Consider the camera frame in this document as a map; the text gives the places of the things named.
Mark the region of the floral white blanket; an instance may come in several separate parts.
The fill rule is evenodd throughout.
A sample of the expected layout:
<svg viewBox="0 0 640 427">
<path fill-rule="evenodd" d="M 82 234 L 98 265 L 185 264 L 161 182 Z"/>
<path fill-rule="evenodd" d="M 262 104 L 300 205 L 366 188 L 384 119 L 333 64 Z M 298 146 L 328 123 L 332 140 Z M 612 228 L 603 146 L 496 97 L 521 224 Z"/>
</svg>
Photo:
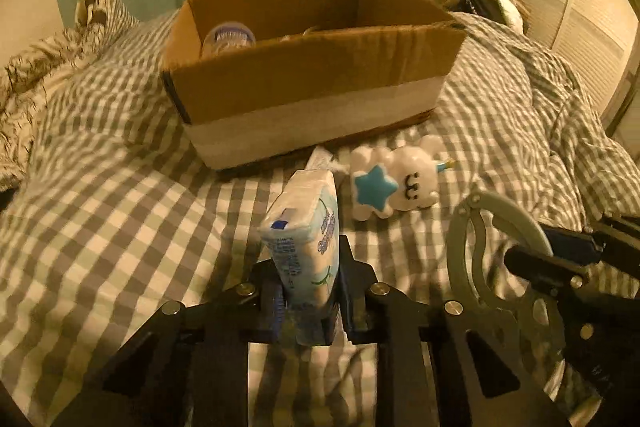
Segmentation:
<svg viewBox="0 0 640 427">
<path fill-rule="evenodd" d="M 36 130 L 52 96 L 98 56 L 101 24 L 67 28 L 31 44 L 1 67 L 1 190 L 25 178 Z"/>
</svg>

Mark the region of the white cream tube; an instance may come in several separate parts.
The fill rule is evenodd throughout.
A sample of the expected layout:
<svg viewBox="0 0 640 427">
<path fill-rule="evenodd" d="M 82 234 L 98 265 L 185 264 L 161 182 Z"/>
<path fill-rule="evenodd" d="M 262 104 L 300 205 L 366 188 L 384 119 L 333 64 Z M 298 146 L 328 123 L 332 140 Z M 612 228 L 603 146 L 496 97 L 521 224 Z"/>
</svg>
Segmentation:
<svg viewBox="0 0 640 427">
<path fill-rule="evenodd" d="M 306 170 L 328 170 L 345 173 L 345 166 L 338 162 L 333 154 L 321 145 L 312 150 L 305 166 Z"/>
</svg>

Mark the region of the clear bottle blue label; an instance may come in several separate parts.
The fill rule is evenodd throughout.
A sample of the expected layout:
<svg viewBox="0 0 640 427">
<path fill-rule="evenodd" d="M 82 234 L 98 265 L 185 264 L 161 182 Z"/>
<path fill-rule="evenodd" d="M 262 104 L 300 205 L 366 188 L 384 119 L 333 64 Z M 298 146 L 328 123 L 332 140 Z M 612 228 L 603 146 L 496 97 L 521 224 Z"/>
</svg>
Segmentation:
<svg viewBox="0 0 640 427">
<path fill-rule="evenodd" d="M 250 48 L 255 43 L 253 31 L 247 26 L 238 22 L 221 23 L 206 35 L 201 47 L 201 58 Z"/>
</svg>

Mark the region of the white cloud plush blue star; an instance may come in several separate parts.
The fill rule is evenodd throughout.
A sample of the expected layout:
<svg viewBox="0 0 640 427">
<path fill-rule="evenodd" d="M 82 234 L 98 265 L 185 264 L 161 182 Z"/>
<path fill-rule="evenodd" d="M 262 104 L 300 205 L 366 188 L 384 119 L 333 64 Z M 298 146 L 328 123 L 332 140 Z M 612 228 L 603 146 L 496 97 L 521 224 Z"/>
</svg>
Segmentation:
<svg viewBox="0 0 640 427">
<path fill-rule="evenodd" d="M 454 168 L 439 136 L 397 148 L 363 145 L 350 155 L 352 217 L 388 219 L 394 212 L 430 208 L 439 200 L 439 175 Z"/>
</svg>

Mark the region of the blue white tissue pack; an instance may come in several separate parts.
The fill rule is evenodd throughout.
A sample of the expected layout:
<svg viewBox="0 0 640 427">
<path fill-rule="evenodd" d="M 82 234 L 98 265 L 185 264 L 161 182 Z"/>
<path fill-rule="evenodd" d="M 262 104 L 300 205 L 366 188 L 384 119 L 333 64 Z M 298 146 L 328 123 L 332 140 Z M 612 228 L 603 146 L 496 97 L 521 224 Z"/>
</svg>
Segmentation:
<svg viewBox="0 0 640 427">
<path fill-rule="evenodd" d="M 259 235 L 284 287 L 296 340 L 332 343 L 340 219 L 333 173 L 297 170 L 268 209 Z"/>
</svg>

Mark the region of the grey checkered duvet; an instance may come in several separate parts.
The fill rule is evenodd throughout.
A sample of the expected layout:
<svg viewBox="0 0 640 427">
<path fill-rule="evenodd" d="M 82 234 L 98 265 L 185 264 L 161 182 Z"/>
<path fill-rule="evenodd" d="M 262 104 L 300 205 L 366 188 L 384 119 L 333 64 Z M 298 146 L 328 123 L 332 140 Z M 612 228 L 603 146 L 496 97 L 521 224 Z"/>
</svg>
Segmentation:
<svg viewBox="0 0 640 427">
<path fill-rule="evenodd" d="M 456 165 L 437 204 L 356 222 L 340 187 L 355 257 L 424 303 L 451 297 L 445 234 L 472 191 L 573 230 L 639 210 L 638 167 L 605 134 L 570 64 L 491 20 L 461 23 L 468 35 L 434 114 L 381 138 L 442 138 Z M 2 212 L 1 380 L 36 426 L 164 301 L 192 306 L 246 277 L 262 217 L 305 165 L 289 157 L 227 180 L 204 166 L 160 79 L 171 24 L 165 15 L 132 26 L 54 96 Z"/>
</svg>

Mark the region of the patterned pillow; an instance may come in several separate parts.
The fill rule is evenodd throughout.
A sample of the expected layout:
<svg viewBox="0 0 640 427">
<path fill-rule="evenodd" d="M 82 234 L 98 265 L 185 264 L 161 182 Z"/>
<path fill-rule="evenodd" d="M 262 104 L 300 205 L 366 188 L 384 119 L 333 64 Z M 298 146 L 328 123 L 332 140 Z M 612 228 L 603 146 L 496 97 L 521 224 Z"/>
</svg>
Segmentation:
<svg viewBox="0 0 640 427">
<path fill-rule="evenodd" d="M 126 7 L 124 0 L 77 0 L 74 28 L 104 38 L 115 38 L 137 25 L 139 20 Z"/>
</svg>

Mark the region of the black and white clothes pile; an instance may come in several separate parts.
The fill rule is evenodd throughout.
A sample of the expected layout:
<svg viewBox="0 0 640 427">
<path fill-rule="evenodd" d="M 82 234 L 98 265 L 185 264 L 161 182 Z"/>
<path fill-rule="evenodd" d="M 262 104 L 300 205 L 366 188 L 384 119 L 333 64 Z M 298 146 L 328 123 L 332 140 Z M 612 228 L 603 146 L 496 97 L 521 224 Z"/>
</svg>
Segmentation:
<svg viewBox="0 0 640 427">
<path fill-rule="evenodd" d="M 528 9 L 518 0 L 450 0 L 445 8 L 493 20 L 520 35 L 525 35 L 529 28 Z"/>
</svg>

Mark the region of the brown cardboard box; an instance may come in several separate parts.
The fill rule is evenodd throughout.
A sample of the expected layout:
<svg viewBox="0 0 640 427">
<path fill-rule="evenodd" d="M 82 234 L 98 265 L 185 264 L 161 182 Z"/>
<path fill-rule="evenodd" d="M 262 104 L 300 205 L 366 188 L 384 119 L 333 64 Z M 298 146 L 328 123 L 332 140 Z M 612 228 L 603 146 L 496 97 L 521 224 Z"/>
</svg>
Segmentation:
<svg viewBox="0 0 640 427">
<path fill-rule="evenodd" d="M 201 58 L 225 22 L 256 43 Z M 226 170 L 421 120 L 464 37 L 430 0 L 186 0 L 160 70 L 198 156 Z"/>
</svg>

